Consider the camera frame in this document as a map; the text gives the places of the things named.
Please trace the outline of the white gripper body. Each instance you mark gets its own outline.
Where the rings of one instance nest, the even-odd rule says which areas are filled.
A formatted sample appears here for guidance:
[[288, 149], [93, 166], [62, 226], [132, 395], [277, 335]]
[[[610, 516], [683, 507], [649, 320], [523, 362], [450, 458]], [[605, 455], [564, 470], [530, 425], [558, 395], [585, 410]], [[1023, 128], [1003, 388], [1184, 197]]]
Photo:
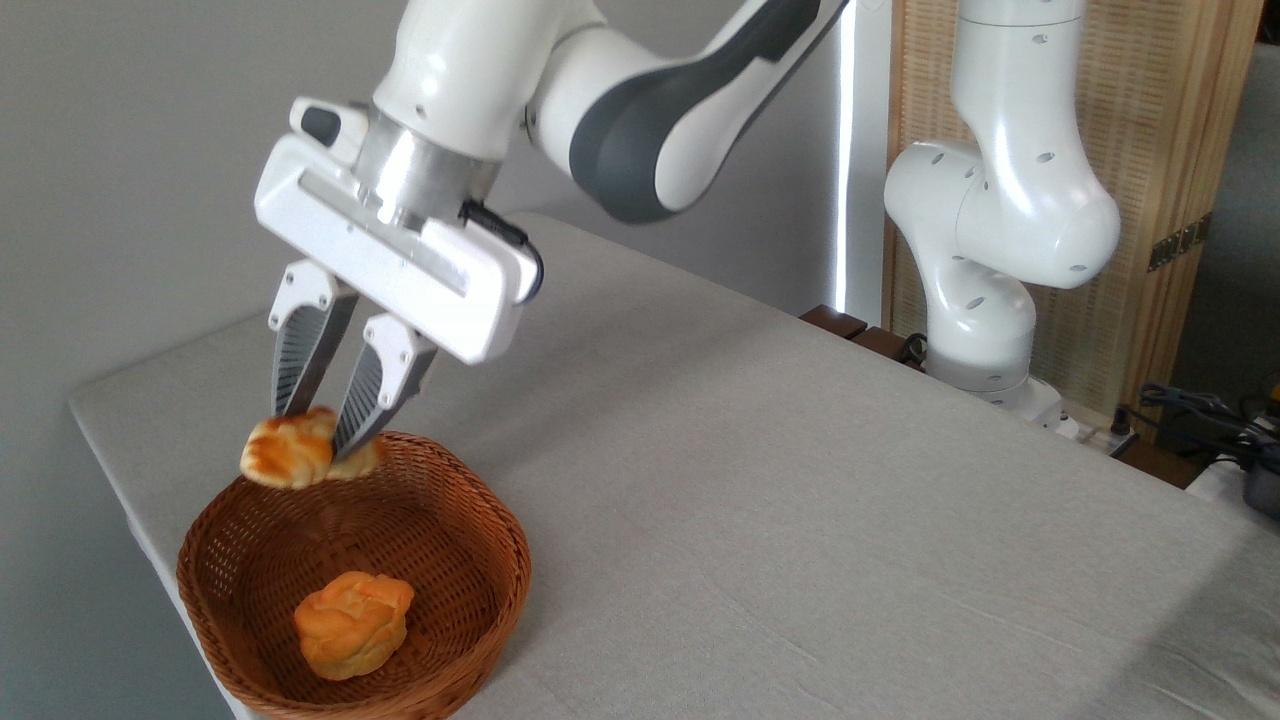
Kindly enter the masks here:
[[282, 136], [255, 192], [259, 223], [468, 365], [500, 356], [540, 279], [540, 263], [476, 222], [381, 222], [319, 143]]

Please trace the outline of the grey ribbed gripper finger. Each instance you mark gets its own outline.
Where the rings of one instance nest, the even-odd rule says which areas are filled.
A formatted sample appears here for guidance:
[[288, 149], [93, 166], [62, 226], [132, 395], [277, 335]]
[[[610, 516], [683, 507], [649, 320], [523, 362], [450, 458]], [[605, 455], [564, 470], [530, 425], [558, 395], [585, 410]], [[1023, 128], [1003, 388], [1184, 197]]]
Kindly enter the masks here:
[[369, 445], [420, 392], [435, 356], [436, 346], [399, 318], [383, 313], [367, 320], [333, 436], [335, 460]]
[[275, 333], [271, 414], [310, 409], [357, 307], [358, 295], [312, 260], [289, 264], [268, 314]]

